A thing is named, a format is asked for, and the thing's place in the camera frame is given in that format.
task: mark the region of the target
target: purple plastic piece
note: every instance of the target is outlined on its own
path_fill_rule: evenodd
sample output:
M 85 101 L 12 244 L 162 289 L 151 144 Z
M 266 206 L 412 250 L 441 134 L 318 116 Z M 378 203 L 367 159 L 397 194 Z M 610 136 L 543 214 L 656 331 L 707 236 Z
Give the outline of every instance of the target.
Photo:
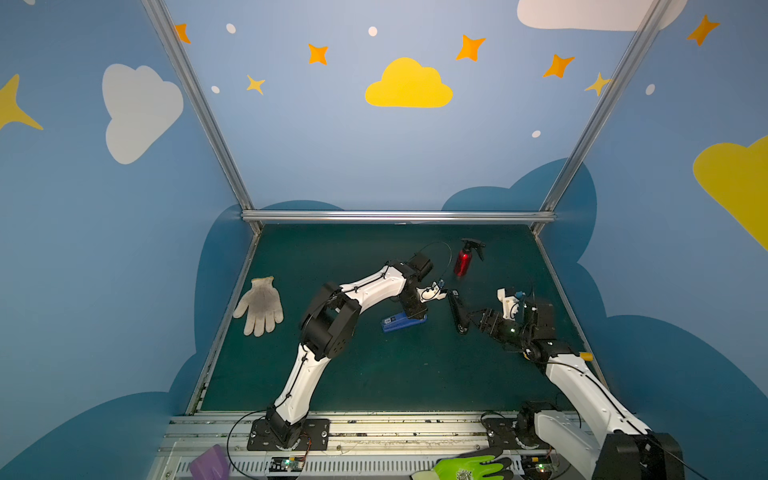
M 190 463 L 194 480 L 228 480 L 230 463 L 221 445 L 214 445 Z

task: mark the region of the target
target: red bottle body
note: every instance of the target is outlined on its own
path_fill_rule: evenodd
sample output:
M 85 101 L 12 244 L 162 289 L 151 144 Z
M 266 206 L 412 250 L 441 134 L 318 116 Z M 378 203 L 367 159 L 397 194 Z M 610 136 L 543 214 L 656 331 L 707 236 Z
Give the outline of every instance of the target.
M 472 251 L 465 252 L 464 250 L 461 250 L 458 252 L 458 257 L 456 257 L 456 266 L 453 267 L 453 273 L 455 273 L 456 276 L 464 276 L 467 273 L 467 270 L 469 270 L 469 262 L 472 261 Z

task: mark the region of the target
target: green mat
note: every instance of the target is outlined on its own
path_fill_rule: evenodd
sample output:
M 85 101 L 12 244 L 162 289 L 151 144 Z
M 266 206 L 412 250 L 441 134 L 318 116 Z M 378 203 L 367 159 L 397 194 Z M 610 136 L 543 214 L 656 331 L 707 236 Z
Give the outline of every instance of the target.
M 205 393 L 202 410 L 265 409 L 282 392 L 299 341 L 299 321 L 327 281 L 359 280 L 387 260 L 407 260 L 435 240 L 448 243 L 453 259 L 460 238 L 484 241 L 485 261 L 475 255 L 446 285 L 470 310 L 501 309 L 496 290 L 514 286 L 554 304 L 558 336 L 575 350 L 584 346 L 560 301 L 530 230 L 524 225 L 267 225 L 248 272 L 274 276 L 285 320 L 264 336 L 243 335 L 245 318 L 233 319 Z M 449 252 L 436 243 L 424 249 L 435 264 L 431 282 L 446 268 Z M 384 300 L 359 318 L 347 350 L 329 363 L 312 398 L 312 410 L 457 411 L 518 409 L 525 400 L 553 402 L 559 391 L 519 353 L 472 327 L 460 336 L 448 300 L 428 303 L 426 323 L 383 333 L 381 320 L 402 311 Z M 558 396 L 560 407 L 570 405 Z

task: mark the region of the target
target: spray bottle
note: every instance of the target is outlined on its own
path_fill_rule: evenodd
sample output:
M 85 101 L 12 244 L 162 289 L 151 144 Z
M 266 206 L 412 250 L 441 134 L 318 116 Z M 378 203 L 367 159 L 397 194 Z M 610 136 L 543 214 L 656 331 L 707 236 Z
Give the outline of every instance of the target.
M 473 248 L 477 250 L 480 260 L 484 260 L 482 256 L 482 249 L 485 247 L 485 243 L 474 238 L 462 238 L 462 242 L 464 242 L 464 248 L 462 248 L 462 251 L 458 252 L 458 257 L 456 258 L 456 266 L 453 268 L 453 273 L 455 273 L 456 276 L 464 276 L 467 273 L 467 270 L 469 269 L 469 263 L 472 262 Z

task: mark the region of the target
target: green and black glove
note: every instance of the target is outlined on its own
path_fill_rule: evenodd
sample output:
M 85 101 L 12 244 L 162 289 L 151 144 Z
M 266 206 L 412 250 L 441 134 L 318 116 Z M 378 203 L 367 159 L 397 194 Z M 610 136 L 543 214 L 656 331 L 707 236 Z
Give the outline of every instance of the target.
M 456 458 L 444 458 L 432 470 L 416 472 L 413 480 L 512 480 L 509 469 L 512 460 L 498 458 L 504 450 L 490 447 L 477 452 L 462 453 Z

